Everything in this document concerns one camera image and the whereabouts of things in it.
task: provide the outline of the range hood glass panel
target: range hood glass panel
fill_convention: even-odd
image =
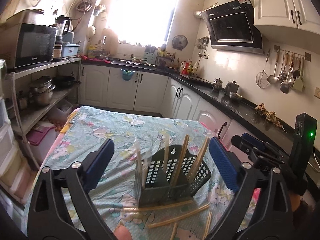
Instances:
[[[244,12],[210,20],[216,41],[253,42],[252,31]]]

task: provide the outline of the screw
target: screw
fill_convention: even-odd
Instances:
[[[252,166],[250,163],[244,162],[241,164],[242,167],[244,167],[245,169],[250,169]]]
[[[276,174],[279,174],[279,173],[281,172],[280,169],[277,168],[277,167],[274,167],[274,168],[272,169],[272,171],[273,171],[274,173],[276,173]]]
[[[81,162],[75,162],[75,163],[72,163],[71,167],[74,168],[74,169],[77,169],[81,166]]]
[[[45,166],[45,167],[42,168],[41,171],[42,171],[43,173],[47,173],[49,170],[50,170],[50,168],[49,168],[48,166]]]

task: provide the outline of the light blue patterned tablecloth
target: light blue patterned tablecloth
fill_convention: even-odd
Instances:
[[[185,134],[189,134],[188,149],[195,155],[205,136],[212,137],[215,134],[197,121],[121,114],[89,106],[82,106],[70,123],[71,128],[42,167],[49,166],[53,170],[67,168],[75,161],[84,160],[90,152],[96,151],[106,139],[111,138],[115,144],[115,153],[98,186],[89,193],[89,196],[112,231],[122,220],[131,232],[133,240],[168,240],[173,224],[153,229],[148,229],[147,225],[190,212],[208,202],[211,203],[211,228],[213,228],[233,197],[233,192],[226,188],[207,150],[204,161],[210,168],[212,176],[194,196],[196,203],[160,211],[123,212],[121,209],[123,207],[137,206],[133,192],[136,159],[133,142],[136,137],[140,142],[143,158],[149,149],[152,153],[156,153],[160,147],[164,147],[162,143],[166,133],[169,134],[170,144],[181,144]],[[63,192],[74,225],[83,230],[70,195],[67,190]],[[22,221],[25,233],[30,200],[31,196],[26,204]],[[252,200],[240,228],[246,227],[254,207],[255,201]],[[202,239],[208,212],[209,209],[179,221],[175,240]]]

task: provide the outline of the range hood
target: range hood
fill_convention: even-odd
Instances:
[[[213,49],[263,54],[262,36],[253,25],[250,0],[217,0],[209,8],[195,12],[208,28]]]

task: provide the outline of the blender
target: blender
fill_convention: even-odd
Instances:
[[[62,36],[67,34],[70,28],[71,18],[65,17],[64,15],[58,16],[56,19],[57,37],[54,44],[53,60],[61,61],[62,54]]]

